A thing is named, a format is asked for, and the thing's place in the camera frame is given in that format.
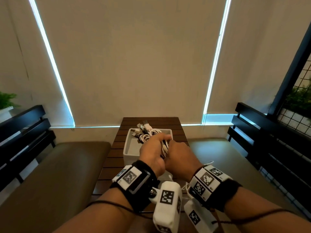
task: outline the forearm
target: forearm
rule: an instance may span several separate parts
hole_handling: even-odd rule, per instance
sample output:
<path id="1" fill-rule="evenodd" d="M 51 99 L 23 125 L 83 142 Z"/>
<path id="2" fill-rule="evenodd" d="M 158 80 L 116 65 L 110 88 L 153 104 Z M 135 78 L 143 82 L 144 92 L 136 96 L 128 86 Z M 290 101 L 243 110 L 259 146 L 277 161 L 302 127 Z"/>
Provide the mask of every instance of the forearm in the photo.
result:
<path id="1" fill-rule="evenodd" d="M 245 219 L 278 208 L 280 207 L 240 187 L 233 198 L 225 204 L 225 214 L 231 220 Z M 243 233 L 311 232 L 311 223 L 289 212 L 274 213 L 237 227 Z"/>
<path id="2" fill-rule="evenodd" d="M 107 190 L 99 200 L 108 200 L 132 209 L 118 188 Z M 127 232 L 134 214 L 109 204 L 93 204 L 58 228 L 55 233 Z"/>

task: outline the white box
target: white box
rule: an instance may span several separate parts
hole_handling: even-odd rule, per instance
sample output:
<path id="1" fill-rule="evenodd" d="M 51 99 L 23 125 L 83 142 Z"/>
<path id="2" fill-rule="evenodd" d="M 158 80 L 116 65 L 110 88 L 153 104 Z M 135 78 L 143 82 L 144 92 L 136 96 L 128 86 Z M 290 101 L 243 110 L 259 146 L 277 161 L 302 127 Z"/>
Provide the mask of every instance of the white box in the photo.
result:
<path id="1" fill-rule="evenodd" d="M 139 150 L 142 147 L 142 144 L 138 142 L 137 138 L 132 136 L 133 132 L 131 131 L 131 129 L 136 129 L 136 128 L 130 128 L 127 133 L 127 137 L 126 137 L 125 145 L 123 149 L 124 165 L 131 165 L 132 163 L 137 161 L 139 158 Z M 160 130 L 161 132 L 165 134 L 170 134 L 173 139 L 173 133 L 171 129 L 158 129 L 158 130 Z M 170 180 L 169 175 L 173 177 L 172 174 L 165 171 L 165 173 L 159 177 L 159 180 L 168 181 Z"/>

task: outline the hand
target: hand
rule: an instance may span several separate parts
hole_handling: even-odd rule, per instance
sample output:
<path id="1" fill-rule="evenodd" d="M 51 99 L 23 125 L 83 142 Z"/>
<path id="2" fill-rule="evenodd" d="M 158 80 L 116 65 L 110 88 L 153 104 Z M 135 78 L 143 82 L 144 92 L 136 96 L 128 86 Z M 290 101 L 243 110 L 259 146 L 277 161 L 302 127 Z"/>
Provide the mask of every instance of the hand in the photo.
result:
<path id="1" fill-rule="evenodd" d="M 158 178 L 165 172 L 164 160 L 160 157 L 162 149 L 162 141 L 170 140 L 171 135 L 158 133 L 149 138 L 139 150 L 139 160 L 147 164 Z"/>
<path id="2" fill-rule="evenodd" d="M 165 168 L 173 176 L 190 182 L 195 171 L 202 166 L 185 143 L 177 143 L 173 140 L 169 142 L 169 153 L 165 159 Z"/>

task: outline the wristband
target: wristband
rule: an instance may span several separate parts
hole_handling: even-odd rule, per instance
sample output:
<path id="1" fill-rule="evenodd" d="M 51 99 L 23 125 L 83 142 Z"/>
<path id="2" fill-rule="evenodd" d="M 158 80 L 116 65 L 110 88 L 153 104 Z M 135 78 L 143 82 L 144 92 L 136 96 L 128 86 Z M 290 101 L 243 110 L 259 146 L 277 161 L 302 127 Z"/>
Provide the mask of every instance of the wristband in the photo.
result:
<path id="1" fill-rule="evenodd" d="M 135 212 L 144 210 L 150 204 L 152 187 L 157 188 L 159 181 L 153 170 L 141 160 L 126 165 L 113 179 L 110 188 L 119 188 Z"/>
<path id="2" fill-rule="evenodd" d="M 208 165 L 196 171 L 190 186 L 189 193 L 204 207 L 223 212 L 226 202 L 242 185 L 212 165 Z"/>

